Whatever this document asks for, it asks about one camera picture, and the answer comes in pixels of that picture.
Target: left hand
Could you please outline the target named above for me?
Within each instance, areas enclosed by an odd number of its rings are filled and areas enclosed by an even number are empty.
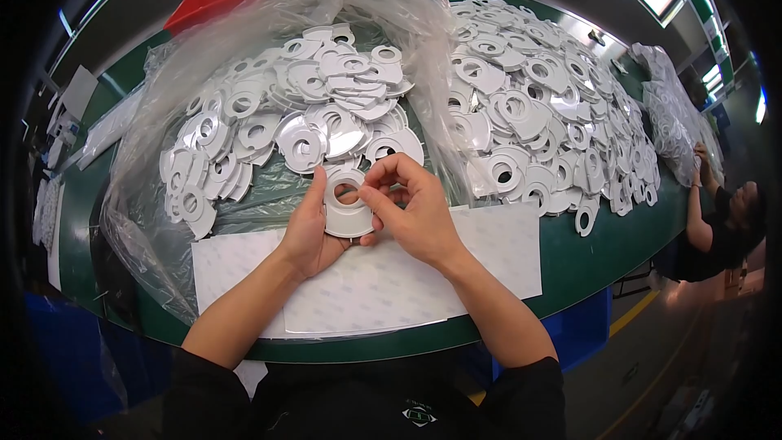
[[[282,242],[275,250],[297,272],[300,281],[304,281],[321,270],[329,267],[347,250],[351,243],[346,238],[333,237],[324,233],[326,214],[323,211],[323,194],[326,190],[326,171],[315,167],[315,173],[309,190],[299,207],[291,214],[288,229]],[[340,202],[351,204],[358,199],[356,191],[348,192]],[[376,236],[369,233],[360,238],[361,246],[372,246]]]

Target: white adhesive sheet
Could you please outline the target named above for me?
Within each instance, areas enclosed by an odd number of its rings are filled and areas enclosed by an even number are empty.
[[[533,208],[502,205],[451,214],[467,248],[516,297],[542,294],[539,221]],[[284,231],[224,235],[194,243],[199,311],[263,261]],[[379,236],[376,247],[351,248],[333,266],[302,284],[261,337],[378,333],[466,314],[442,275],[410,257],[390,235]]]

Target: blue plastic bin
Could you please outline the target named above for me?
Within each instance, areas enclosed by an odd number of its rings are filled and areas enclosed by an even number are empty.
[[[611,327],[611,288],[541,320],[546,327],[559,356],[562,372],[567,372],[592,357],[608,342]],[[492,380],[502,372],[492,358]]]

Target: green workbench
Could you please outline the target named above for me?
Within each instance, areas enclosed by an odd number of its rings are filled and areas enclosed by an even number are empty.
[[[558,21],[564,13],[532,0],[506,0],[526,5],[541,19]],[[144,79],[143,64],[149,47],[170,39],[162,31],[139,45],[109,68],[99,79],[82,119],[82,130],[74,146],[80,149],[90,126],[123,95]],[[629,75],[618,75],[627,92],[638,98],[644,73],[629,58],[622,63]],[[103,304],[92,270],[88,220],[95,197],[108,175],[115,149],[104,152],[86,170],[70,167],[63,174],[64,196],[59,231],[59,268],[62,292],[80,306],[103,313]],[[582,238],[575,231],[575,217],[540,218],[540,270],[543,294],[525,303],[540,318],[572,306],[606,288],[638,267],[674,239],[686,221],[686,191],[671,172],[660,164],[662,183],[654,207],[636,205],[624,217],[611,213],[605,200],[592,233]],[[142,327],[147,336],[180,345],[189,327],[165,311],[138,286]],[[108,318],[127,328],[110,310]],[[368,337],[334,341],[258,340],[248,358],[272,362],[332,363],[387,359],[433,352],[479,339],[468,316],[446,322]]]

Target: plastic wrap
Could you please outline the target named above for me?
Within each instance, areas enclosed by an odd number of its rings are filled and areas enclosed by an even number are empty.
[[[707,146],[714,177],[724,181],[722,164],[716,152],[713,136],[705,136],[698,109],[690,101],[687,91],[679,82],[679,76],[668,54],[659,46],[633,44],[630,55],[642,64],[651,75],[650,82],[642,84],[644,104],[654,131],[655,150],[680,184],[692,185],[695,170],[693,148],[700,141]]]
[[[141,84],[125,98],[118,102],[111,110],[101,116],[97,122],[90,126],[87,132],[87,140],[81,149],[81,159],[76,162],[79,170],[84,170],[101,153],[122,138],[133,123],[133,117],[138,109],[138,103],[142,98],[143,85]]]
[[[421,123],[430,168],[444,181],[453,205],[472,202],[464,160],[474,155],[460,150],[446,128],[451,122],[446,103],[449,55],[455,43],[447,0],[246,0],[230,14],[150,52],[142,100],[103,201],[101,227],[117,255],[142,287],[185,323],[198,314],[192,234],[165,214],[160,151],[173,144],[185,103],[221,68],[304,29],[333,22],[348,22],[354,32],[369,31],[370,41],[376,31],[401,49],[404,73],[415,83],[406,95],[408,114]],[[216,204],[213,233],[284,226],[308,185],[285,169],[275,153],[268,165],[254,170],[249,196],[239,203]]]

